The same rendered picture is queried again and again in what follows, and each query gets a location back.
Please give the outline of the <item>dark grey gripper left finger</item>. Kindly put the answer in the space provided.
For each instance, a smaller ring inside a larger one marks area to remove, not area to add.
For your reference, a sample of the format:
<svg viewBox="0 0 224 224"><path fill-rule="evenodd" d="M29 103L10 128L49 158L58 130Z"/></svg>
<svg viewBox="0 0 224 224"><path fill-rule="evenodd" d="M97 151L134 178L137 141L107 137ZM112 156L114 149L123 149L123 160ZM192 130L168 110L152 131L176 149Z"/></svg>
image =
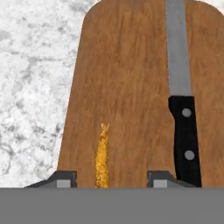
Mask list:
<svg viewBox="0 0 224 224"><path fill-rule="evenodd" d="M28 185L27 188L76 188L77 171L55 171L48 179Z"/></svg>

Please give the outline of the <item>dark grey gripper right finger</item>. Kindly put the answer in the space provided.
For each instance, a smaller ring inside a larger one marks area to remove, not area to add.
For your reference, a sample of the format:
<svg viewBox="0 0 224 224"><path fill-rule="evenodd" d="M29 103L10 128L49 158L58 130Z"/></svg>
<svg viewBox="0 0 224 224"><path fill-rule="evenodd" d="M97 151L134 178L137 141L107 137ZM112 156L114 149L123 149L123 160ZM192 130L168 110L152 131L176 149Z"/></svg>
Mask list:
<svg viewBox="0 0 224 224"><path fill-rule="evenodd" d="M172 187L190 187L181 180L176 180L169 171L147 171L147 187L148 188L172 188Z"/></svg>

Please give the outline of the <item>brown wooden cutting board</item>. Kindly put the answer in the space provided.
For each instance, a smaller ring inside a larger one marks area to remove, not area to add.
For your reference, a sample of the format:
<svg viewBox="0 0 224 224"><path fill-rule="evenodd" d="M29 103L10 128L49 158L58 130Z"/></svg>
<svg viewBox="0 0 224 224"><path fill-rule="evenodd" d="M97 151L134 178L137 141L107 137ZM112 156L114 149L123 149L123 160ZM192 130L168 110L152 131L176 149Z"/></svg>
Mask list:
<svg viewBox="0 0 224 224"><path fill-rule="evenodd" d="M224 15L186 0L202 184L224 186ZM165 0L101 0L84 18L58 167L95 184L95 151L108 123L109 183L144 187L173 171Z"/></svg>

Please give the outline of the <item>golden fried shrimp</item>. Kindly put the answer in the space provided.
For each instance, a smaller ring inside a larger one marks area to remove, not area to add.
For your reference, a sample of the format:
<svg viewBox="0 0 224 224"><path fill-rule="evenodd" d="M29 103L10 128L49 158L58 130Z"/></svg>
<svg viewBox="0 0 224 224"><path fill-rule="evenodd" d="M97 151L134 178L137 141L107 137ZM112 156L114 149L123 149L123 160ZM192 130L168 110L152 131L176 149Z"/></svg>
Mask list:
<svg viewBox="0 0 224 224"><path fill-rule="evenodd" d="M109 124L101 124L101 134L97 144L97 150L94 158L95 183L96 188L109 187L109 168L108 168L108 137Z"/></svg>

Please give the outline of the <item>black-handled kitchen knife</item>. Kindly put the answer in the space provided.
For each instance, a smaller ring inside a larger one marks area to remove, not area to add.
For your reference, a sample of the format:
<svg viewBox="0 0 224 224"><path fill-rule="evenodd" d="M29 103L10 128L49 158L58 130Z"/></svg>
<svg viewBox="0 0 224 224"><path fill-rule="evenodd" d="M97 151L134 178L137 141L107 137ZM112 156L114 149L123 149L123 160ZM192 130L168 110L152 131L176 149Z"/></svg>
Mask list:
<svg viewBox="0 0 224 224"><path fill-rule="evenodd" d="M201 187L200 154L186 34L185 0L165 0L166 46L174 118L174 164L177 180Z"/></svg>

